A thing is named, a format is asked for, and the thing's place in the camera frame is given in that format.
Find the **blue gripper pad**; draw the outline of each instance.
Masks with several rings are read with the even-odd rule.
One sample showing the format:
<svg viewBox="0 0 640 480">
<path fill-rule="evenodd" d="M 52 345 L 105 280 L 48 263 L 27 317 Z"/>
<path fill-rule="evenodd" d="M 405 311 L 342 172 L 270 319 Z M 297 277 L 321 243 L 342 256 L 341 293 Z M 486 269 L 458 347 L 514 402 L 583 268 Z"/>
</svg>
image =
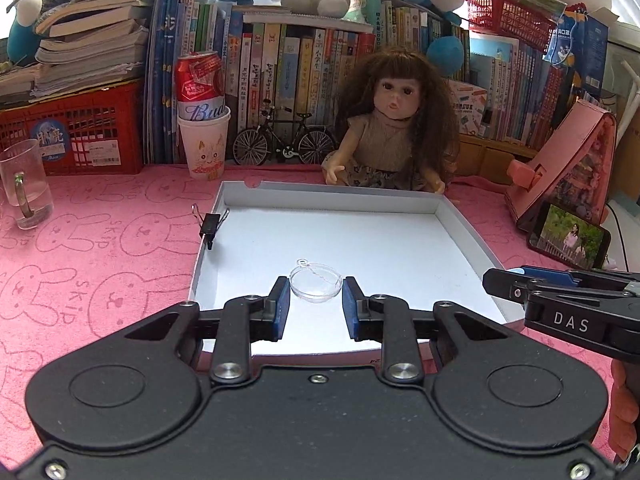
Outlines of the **blue gripper pad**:
<svg viewBox="0 0 640 480">
<path fill-rule="evenodd" d="M 577 286 L 571 275 L 565 270 L 544 269 L 543 267 L 522 266 L 524 275 L 530 278 L 541 278 L 552 285 Z"/>
<path fill-rule="evenodd" d="M 356 340 L 358 337 L 358 311 L 356 309 L 356 300 L 347 280 L 342 280 L 342 311 L 344 312 L 344 322 L 349 330 L 349 337 Z"/>
<path fill-rule="evenodd" d="M 284 333 L 284 327 L 287 324 L 287 316 L 289 315 L 289 304 L 291 300 L 291 286 L 289 280 L 282 288 L 280 297 L 276 302 L 276 317 L 273 321 L 273 333 L 276 335 L 275 340 L 282 339 Z"/>
</svg>

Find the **phone screen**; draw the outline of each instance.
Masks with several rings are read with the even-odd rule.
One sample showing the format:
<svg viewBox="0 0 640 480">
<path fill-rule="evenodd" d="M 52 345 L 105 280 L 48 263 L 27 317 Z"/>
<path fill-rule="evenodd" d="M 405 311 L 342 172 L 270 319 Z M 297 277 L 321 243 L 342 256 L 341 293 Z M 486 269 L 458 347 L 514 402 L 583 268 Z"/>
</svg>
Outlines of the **phone screen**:
<svg viewBox="0 0 640 480">
<path fill-rule="evenodd" d="M 602 243 L 607 234 L 602 227 L 550 204 L 542 228 L 532 234 L 529 243 L 549 256 L 561 258 L 581 269 L 592 269 L 596 259 L 602 259 Z"/>
</svg>

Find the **human hand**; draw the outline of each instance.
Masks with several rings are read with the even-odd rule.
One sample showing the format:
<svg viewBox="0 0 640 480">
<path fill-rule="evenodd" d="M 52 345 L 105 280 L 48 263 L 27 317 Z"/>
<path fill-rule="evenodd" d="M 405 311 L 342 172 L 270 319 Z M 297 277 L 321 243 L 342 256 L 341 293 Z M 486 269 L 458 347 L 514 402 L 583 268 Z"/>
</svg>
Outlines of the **human hand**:
<svg viewBox="0 0 640 480">
<path fill-rule="evenodd" d="M 329 163 L 326 165 L 325 171 L 326 175 L 324 176 L 324 181 L 329 186 L 335 186 L 336 184 L 338 184 L 338 177 L 336 173 L 338 171 L 344 171 L 344 166 L 329 161 Z"/>
<path fill-rule="evenodd" d="M 622 460 L 626 460 L 638 437 L 634 427 L 638 418 L 638 402 L 625 386 L 626 371 L 622 362 L 615 359 L 611 361 L 611 374 L 613 386 L 609 410 L 609 447 Z"/>
</svg>

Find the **plastic lid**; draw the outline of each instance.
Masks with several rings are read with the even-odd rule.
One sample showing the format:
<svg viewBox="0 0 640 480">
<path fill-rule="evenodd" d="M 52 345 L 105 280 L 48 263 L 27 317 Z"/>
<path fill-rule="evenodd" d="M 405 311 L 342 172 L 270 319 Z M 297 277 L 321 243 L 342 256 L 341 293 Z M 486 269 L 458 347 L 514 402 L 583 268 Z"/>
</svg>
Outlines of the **plastic lid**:
<svg viewBox="0 0 640 480">
<path fill-rule="evenodd" d="M 291 271 L 289 283 L 293 293 L 309 303 L 322 303 L 340 292 L 342 277 L 338 272 L 323 264 L 310 264 L 298 260 L 298 266 Z"/>
</svg>

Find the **photo on screen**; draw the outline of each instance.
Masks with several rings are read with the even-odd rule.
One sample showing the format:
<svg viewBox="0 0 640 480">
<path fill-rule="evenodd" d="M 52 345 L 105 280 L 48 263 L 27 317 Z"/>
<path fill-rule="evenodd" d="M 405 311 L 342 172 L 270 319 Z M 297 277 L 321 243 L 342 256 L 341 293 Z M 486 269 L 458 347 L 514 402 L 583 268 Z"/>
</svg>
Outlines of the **photo on screen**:
<svg viewBox="0 0 640 480">
<path fill-rule="evenodd" d="M 599 227 L 551 204 L 536 247 L 576 267 L 591 269 L 603 236 Z"/>
</svg>

